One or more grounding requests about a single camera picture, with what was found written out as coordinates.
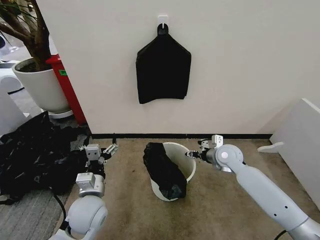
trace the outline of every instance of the potted plant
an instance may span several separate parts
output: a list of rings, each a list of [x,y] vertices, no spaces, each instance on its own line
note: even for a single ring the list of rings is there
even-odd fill
[[[29,12],[33,7],[35,15]],[[57,77],[46,60],[51,57],[49,31],[36,0],[0,0],[0,31],[21,40],[31,58],[12,67],[35,103],[51,113],[70,110]]]

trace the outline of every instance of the beige carpet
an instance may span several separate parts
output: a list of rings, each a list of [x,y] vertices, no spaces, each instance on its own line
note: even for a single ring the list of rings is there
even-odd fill
[[[97,240],[273,240],[282,227],[269,218],[238,185],[232,173],[196,161],[186,198],[158,199],[143,164],[148,142],[176,142],[197,150],[196,139],[120,139],[118,152],[105,166],[107,220]],[[94,140],[107,147],[111,140]],[[225,140],[238,146],[248,165],[256,167],[284,190],[309,216],[320,212],[278,154],[258,153],[268,140]],[[75,186],[66,203],[78,197]],[[291,239],[286,233],[281,240]]]

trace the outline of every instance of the soil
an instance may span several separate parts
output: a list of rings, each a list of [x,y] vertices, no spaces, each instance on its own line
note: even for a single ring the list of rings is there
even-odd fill
[[[19,72],[23,72],[23,73],[35,73],[35,72],[38,72],[37,69],[36,69],[36,63],[32,62],[32,63],[30,63],[28,65],[25,65],[25,66],[21,67],[19,69]]]

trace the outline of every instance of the black cloth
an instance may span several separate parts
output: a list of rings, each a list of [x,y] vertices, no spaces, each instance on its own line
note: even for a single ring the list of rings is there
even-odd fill
[[[140,104],[155,99],[184,99],[187,95],[191,53],[169,35],[162,24],[157,37],[137,53],[136,78]]]
[[[146,145],[143,163],[150,178],[159,185],[159,190],[165,198],[170,200],[186,196],[186,177],[167,156],[162,143],[149,142]]]
[[[0,138],[0,195],[12,204],[31,189],[52,187],[65,193],[77,174],[86,171],[85,151],[71,151],[71,141],[89,134],[83,127],[60,128],[50,122],[48,112],[30,119],[14,132]]]

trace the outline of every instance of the black cloth in bucket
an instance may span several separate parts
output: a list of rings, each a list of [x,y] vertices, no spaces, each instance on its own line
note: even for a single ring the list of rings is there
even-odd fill
[[[191,53],[169,35],[166,24],[160,24],[157,37],[137,53],[135,65],[140,104],[187,95]]]
[[[186,177],[167,156],[162,143],[149,142],[146,145],[143,163],[150,178],[159,185],[159,190],[165,198],[171,200],[186,196]]]

